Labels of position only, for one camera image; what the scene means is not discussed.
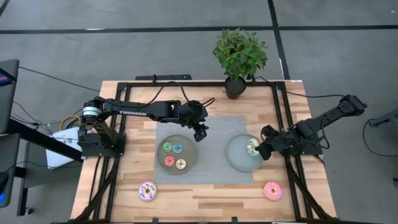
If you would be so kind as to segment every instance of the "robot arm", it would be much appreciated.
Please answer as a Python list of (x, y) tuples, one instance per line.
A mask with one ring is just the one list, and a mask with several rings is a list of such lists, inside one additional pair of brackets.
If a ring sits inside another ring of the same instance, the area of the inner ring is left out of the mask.
[[(106, 123), (106, 119), (114, 114), (128, 116), (144, 116), (160, 123), (175, 123), (182, 127), (186, 126), (195, 131), (193, 135), (196, 142), (204, 139), (207, 134), (207, 126), (200, 124), (206, 121), (208, 116), (206, 108), (199, 102), (191, 100), (181, 105), (181, 101), (155, 101), (150, 104), (124, 102), (114, 99), (104, 99), (96, 97), (85, 103), (83, 108), (83, 126), (79, 129), (79, 142), (81, 147), (102, 147), (112, 149), (124, 145), (124, 133), (117, 133)], [(85, 126), (95, 128), (100, 140), (88, 138)]]
[(261, 135), (266, 139), (256, 148), (264, 160), (268, 160), (272, 151), (282, 154), (297, 155), (307, 144), (317, 145), (322, 141), (323, 136), (318, 138), (316, 133), (324, 127), (334, 123), (342, 117), (359, 116), (364, 113), (368, 106), (362, 103), (356, 96), (346, 95), (338, 106), (326, 113), (299, 121), (285, 132), (277, 132), (271, 126), (265, 126)]

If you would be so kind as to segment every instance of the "wooden tabletop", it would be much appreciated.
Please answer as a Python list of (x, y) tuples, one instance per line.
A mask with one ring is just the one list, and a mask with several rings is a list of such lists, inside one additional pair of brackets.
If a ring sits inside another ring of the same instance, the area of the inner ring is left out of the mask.
[[(103, 98), (114, 98), (117, 84), (117, 81), (103, 82), (99, 95)], [(305, 94), (302, 82), (286, 81), (286, 86), (288, 91)], [(129, 100), (148, 102), (158, 90), (159, 87), (133, 87)], [(224, 88), (220, 86), (184, 87), (184, 90), (191, 100), (203, 102), (215, 97), (216, 101), (207, 107), (210, 116), (244, 116), (248, 133), (258, 138), (261, 128), (267, 124), (278, 129), (274, 100), (269, 87), (247, 87), (237, 100), (229, 100)], [(179, 87), (164, 88), (157, 100), (185, 101)], [(279, 101), (286, 127), (281, 95)], [(294, 122), (311, 117), (305, 97), (289, 95), (289, 103)], [(154, 217), (159, 218), (160, 222), (228, 222), (231, 217), (238, 217), (239, 221), (295, 220), (285, 162), (276, 152), (253, 172), (253, 184), (159, 184), (158, 194), (152, 202), (141, 201), (138, 196), (139, 186), (145, 181), (152, 182), (154, 177), (155, 130), (156, 122), (149, 118), (127, 117), (126, 151), (119, 165), (112, 222), (151, 222)], [(96, 161), (97, 158), (89, 158), (83, 163), (71, 218), (77, 217), (88, 204)], [(302, 156), (302, 161), (309, 191), (327, 213), (335, 216), (322, 163), (313, 156)], [(98, 186), (99, 176), (100, 170), (95, 186)], [(269, 181), (276, 181), (281, 185), (281, 200), (272, 202), (265, 198), (262, 189)], [(301, 214), (305, 217), (302, 194), (299, 190), (297, 192)], [(107, 198), (106, 192), (101, 204), (100, 218), (104, 217), (104, 202)]]

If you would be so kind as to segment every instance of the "gray floor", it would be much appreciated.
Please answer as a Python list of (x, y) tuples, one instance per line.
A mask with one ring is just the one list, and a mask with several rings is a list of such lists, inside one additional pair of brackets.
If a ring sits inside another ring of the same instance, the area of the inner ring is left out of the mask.
[[(398, 24), (394, 0), (278, 0), (275, 8), (280, 26)], [(0, 17), (0, 29), (268, 26), (272, 24), (269, 15), (267, 1), (260, 0), (11, 0)], [(258, 75), (281, 78), (273, 32), (258, 33), (269, 47), (267, 67)], [(211, 55), (217, 34), (0, 35), (0, 60), (18, 58), (21, 66), (98, 89), (103, 80), (132, 80), (153, 73), (222, 79), (222, 69)], [(369, 105), (362, 116), (342, 119), (326, 129), (331, 142), (331, 149), (324, 151), (326, 172), (338, 216), (396, 223), (398, 189), (392, 178), (398, 177), (398, 158), (371, 154), (364, 147), (361, 131), (368, 118), (397, 108), (398, 30), (284, 31), (281, 35), (290, 76), (304, 81), (307, 94), (350, 93)], [(20, 70), (15, 100), (47, 123), (74, 113), (95, 95)], [(338, 99), (309, 102), (316, 116)], [(19, 108), (14, 112), (26, 117)], [(398, 130), (385, 125), (368, 129), (366, 136), (375, 151), (398, 154), (397, 134)], [(75, 178), (30, 189), (28, 206), (34, 207), (35, 213), (27, 217), (14, 216), (15, 190), (10, 206), (0, 210), (2, 223), (66, 221), (77, 183)]]

